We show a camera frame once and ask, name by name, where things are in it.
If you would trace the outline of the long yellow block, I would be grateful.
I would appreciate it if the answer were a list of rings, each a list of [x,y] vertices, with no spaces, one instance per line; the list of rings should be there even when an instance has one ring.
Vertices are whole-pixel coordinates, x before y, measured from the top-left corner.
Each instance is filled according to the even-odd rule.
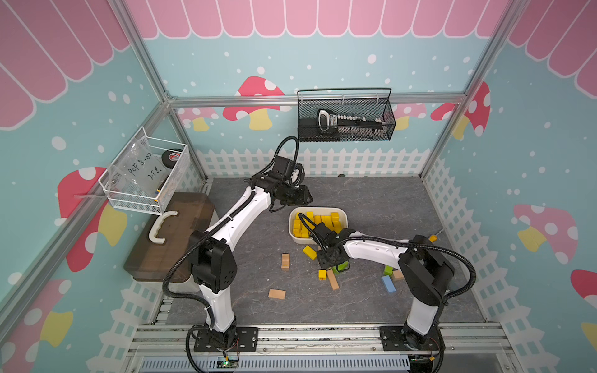
[[[295,219],[292,227],[292,234],[295,238],[301,238],[303,232],[303,224],[299,219]]]

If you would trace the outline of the small yellow cube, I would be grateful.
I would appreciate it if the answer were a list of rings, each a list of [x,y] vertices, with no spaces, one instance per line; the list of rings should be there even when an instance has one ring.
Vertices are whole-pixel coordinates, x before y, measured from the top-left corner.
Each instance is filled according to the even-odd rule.
[[[332,212],[331,213],[331,222],[334,225],[339,225],[340,224],[340,214],[338,212]]]

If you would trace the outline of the wooden arch block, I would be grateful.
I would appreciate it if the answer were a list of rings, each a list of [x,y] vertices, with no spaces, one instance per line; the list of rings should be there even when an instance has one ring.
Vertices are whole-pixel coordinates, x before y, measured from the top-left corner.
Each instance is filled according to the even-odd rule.
[[[283,253],[281,255],[281,269],[282,270],[289,270],[291,264],[291,258],[289,253]]]

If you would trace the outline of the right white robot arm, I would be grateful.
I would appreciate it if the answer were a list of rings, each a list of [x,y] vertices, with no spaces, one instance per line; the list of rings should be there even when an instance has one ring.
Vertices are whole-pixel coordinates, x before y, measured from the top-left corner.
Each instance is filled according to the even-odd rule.
[[[295,224],[319,247],[312,259],[327,273],[345,272],[351,259],[368,260],[396,271],[406,281],[413,296],[407,320],[398,331],[390,335],[381,332],[380,336],[397,340],[412,351],[432,348],[429,357],[415,355],[410,361],[416,371],[440,371],[446,344],[439,319],[450,299],[469,292],[476,283],[471,262],[421,235],[411,240],[368,236],[351,228],[332,229],[322,219],[315,221],[304,213],[297,214]]]

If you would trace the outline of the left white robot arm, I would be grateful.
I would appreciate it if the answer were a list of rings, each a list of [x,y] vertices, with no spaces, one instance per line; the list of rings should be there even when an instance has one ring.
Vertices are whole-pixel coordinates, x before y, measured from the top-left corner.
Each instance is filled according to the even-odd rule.
[[[303,184],[305,171],[298,163],[299,139],[284,138],[272,160],[261,170],[246,178],[247,188],[242,197],[208,230],[191,234],[187,248],[169,269],[162,283],[163,294],[170,298],[190,299],[202,304],[206,312],[204,326],[194,325],[185,337],[185,352],[196,372],[197,365],[191,351],[191,339],[206,329],[223,355],[238,344],[236,315],[233,312],[229,287],[238,266],[233,251],[239,239],[263,212],[276,212],[286,206],[306,206],[313,201],[309,188]],[[191,277],[200,287],[200,294],[178,292],[170,283],[182,264],[189,264]]]

